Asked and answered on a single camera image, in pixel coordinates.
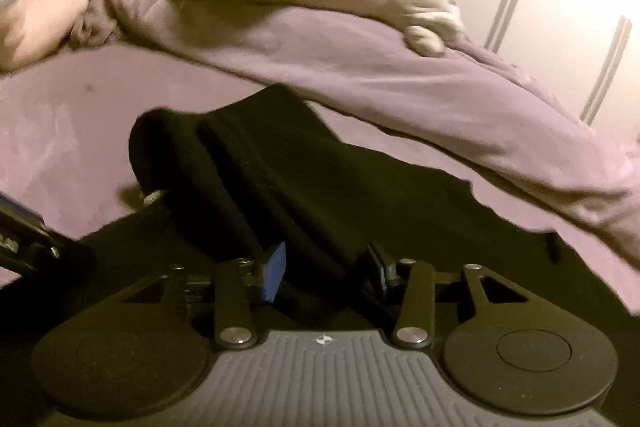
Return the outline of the pink plush toy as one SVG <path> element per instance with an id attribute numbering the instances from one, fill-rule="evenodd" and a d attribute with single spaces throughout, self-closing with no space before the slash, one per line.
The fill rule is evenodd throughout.
<path id="1" fill-rule="evenodd" d="M 1 69 L 12 72 L 54 52 L 89 0 L 1 0 Z"/>

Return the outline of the purple bed sheet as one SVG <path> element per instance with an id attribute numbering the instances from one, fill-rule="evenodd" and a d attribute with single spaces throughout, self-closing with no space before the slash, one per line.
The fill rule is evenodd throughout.
<path id="1" fill-rule="evenodd" d="M 154 107 L 206 113 L 259 90 L 259 83 L 134 46 L 52 57 L 1 79 L 1 190 L 77 239 L 140 207 L 128 159 L 139 115 Z M 557 231 L 632 314 L 639 312 L 638 271 L 597 236 L 431 144 L 311 107 L 341 140 L 445 170 L 469 181 L 481 204 L 514 225 Z"/>

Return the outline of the purple duvet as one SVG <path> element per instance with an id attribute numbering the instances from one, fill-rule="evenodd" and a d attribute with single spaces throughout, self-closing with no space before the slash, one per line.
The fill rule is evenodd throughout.
<path id="1" fill-rule="evenodd" d="M 76 48 L 130 41 L 431 142 L 639 259 L 639 150 L 468 39 L 438 57 L 352 14 L 234 0 L 90 0 Z"/>

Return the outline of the black sweater with headphone logo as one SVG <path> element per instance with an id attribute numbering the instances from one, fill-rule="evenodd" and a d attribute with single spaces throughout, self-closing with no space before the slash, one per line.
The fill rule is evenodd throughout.
<path id="1" fill-rule="evenodd" d="M 132 127 L 129 158 L 160 200 L 1 293 L 3 425 L 30 426 L 50 407 L 28 358 L 54 326 L 154 268 L 255 259 L 279 244 L 288 267 L 262 315 L 310 329 L 384 324 L 363 288 L 370 247 L 439 271 L 485 265 L 611 338 L 620 369 L 603 410 L 638 424 L 638 317 L 558 234 L 512 225 L 468 182 L 342 142 L 281 86 L 207 114 L 150 110 Z"/>

